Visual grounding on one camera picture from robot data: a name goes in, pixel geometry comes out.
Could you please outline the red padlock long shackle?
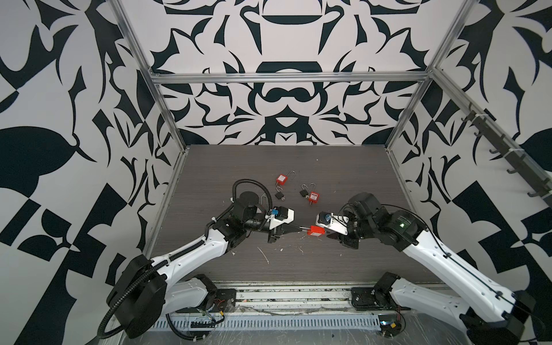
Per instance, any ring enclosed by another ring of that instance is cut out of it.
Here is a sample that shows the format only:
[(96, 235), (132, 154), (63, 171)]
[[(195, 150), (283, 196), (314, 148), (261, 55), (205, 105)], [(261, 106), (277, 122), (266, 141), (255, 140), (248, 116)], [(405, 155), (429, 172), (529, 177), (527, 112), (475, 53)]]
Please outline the red padlock long shackle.
[(301, 227), (300, 229), (302, 232), (312, 237), (321, 237), (326, 234), (325, 228), (318, 226)]

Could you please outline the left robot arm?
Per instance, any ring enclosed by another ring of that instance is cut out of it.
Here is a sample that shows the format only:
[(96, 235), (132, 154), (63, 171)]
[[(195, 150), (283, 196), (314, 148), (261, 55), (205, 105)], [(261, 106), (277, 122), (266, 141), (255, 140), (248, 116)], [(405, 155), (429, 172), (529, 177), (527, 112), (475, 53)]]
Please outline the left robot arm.
[(241, 244), (250, 232), (265, 233), (273, 243), (283, 234), (297, 232), (295, 212), (284, 206), (264, 207), (250, 191), (231, 200), (231, 205), (208, 222), (204, 234), (182, 247), (152, 259), (143, 254), (130, 261), (109, 293), (109, 310), (97, 336), (108, 339), (120, 332), (133, 339), (165, 314), (184, 308), (209, 308), (216, 292), (211, 280), (197, 276), (185, 288), (176, 284), (189, 273), (224, 256)]

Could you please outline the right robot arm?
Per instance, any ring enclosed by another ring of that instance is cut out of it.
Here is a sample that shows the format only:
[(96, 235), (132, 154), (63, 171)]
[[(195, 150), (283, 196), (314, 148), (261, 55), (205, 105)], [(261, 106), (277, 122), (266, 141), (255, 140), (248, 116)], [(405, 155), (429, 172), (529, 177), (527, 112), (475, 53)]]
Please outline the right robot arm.
[(359, 249), (365, 239), (376, 239), (430, 270), (453, 295), (385, 273), (368, 291), (352, 292), (357, 310), (402, 308), (425, 313), (464, 332), (472, 344), (521, 344), (526, 322), (535, 320), (535, 299), (526, 291), (512, 291), (488, 278), (448, 248), (428, 225), (408, 209), (388, 211), (371, 193), (349, 199), (338, 213), (321, 212), (316, 224), (330, 238)]

